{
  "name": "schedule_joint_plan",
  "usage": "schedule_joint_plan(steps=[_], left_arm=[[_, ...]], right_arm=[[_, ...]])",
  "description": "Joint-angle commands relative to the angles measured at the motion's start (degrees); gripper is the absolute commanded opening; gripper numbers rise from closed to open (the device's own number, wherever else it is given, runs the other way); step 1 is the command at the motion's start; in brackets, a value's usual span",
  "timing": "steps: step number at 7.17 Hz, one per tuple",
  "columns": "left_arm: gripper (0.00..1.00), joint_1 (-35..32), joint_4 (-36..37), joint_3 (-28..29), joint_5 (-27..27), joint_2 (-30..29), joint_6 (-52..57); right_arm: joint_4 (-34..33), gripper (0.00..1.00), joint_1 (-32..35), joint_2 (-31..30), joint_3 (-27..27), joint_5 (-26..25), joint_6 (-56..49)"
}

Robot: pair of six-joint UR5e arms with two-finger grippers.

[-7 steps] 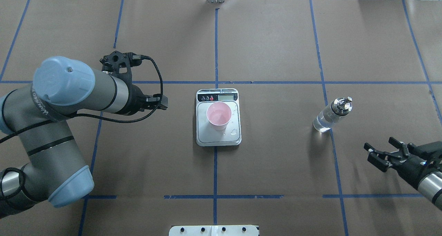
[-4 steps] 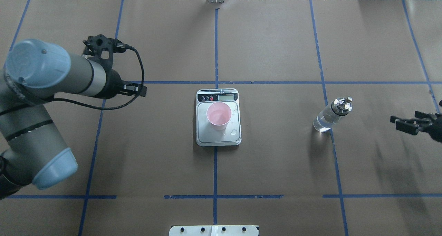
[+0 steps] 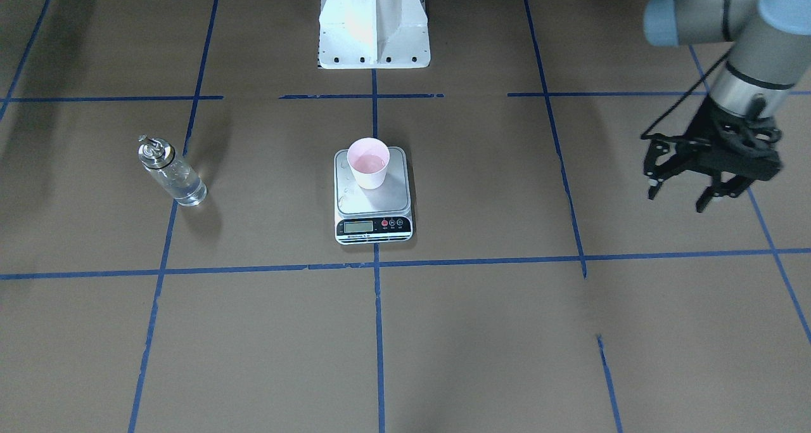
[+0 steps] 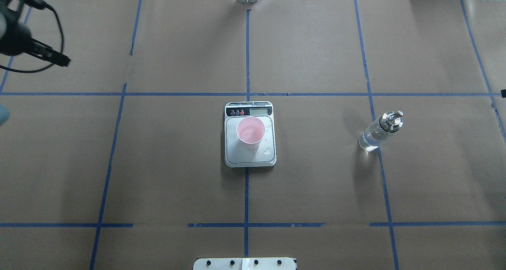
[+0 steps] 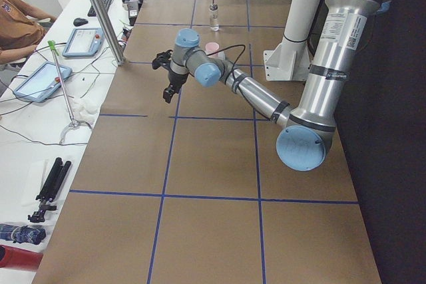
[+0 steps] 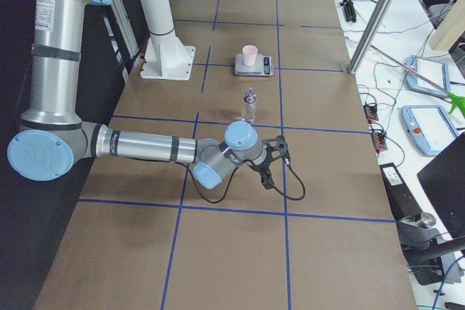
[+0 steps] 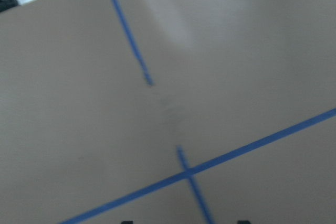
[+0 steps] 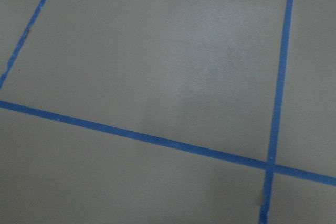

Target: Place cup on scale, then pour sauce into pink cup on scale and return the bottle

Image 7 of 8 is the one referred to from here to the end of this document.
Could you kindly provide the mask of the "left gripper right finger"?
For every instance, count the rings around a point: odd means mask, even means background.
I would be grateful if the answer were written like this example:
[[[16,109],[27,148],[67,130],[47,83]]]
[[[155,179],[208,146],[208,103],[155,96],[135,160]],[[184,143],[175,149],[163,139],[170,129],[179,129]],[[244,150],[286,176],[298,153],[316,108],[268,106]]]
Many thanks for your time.
[[[237,224],[251,224],[249,220],[237,220]]]

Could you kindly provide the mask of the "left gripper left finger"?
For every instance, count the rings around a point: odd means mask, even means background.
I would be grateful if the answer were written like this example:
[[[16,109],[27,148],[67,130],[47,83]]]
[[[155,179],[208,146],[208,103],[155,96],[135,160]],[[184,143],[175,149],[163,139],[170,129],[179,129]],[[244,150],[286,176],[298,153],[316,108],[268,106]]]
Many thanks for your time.
[[[133,224],[133,220],[122,221],[121,224]]]

